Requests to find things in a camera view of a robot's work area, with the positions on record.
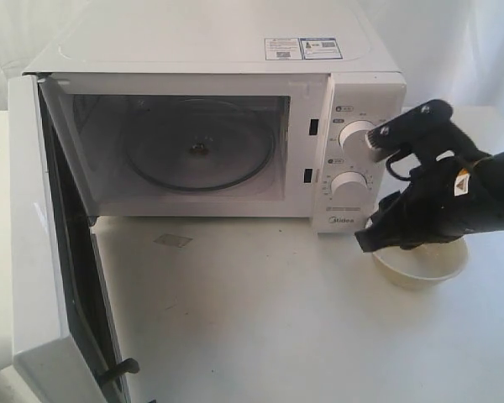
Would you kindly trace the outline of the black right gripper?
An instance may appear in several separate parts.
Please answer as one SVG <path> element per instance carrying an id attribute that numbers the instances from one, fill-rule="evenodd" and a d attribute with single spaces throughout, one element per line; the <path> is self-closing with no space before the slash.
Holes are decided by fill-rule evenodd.
<path id="1" fill-rule="evenodd" d="M 405 191 L 379 201 L 369 226 L 354 233 L 365 253 L 389 247 L 450 243 L 487 231 L 487 178 L 478 167 L 448 163 Z"/>

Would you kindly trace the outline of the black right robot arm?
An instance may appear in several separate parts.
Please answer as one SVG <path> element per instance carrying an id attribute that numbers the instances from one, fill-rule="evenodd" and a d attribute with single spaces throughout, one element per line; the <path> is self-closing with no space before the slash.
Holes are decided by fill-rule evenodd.
<path id="1" fill-rule="evenodd" d="M 450 243 L 468 234 L 504 230 L 504 152 L 478 149 L 454 123 L 375 130 L 393 160 L 414 154 L 419 166 L 404 191 L 381 199 L 368 228 L 355 237 L 365 252 Z"/>

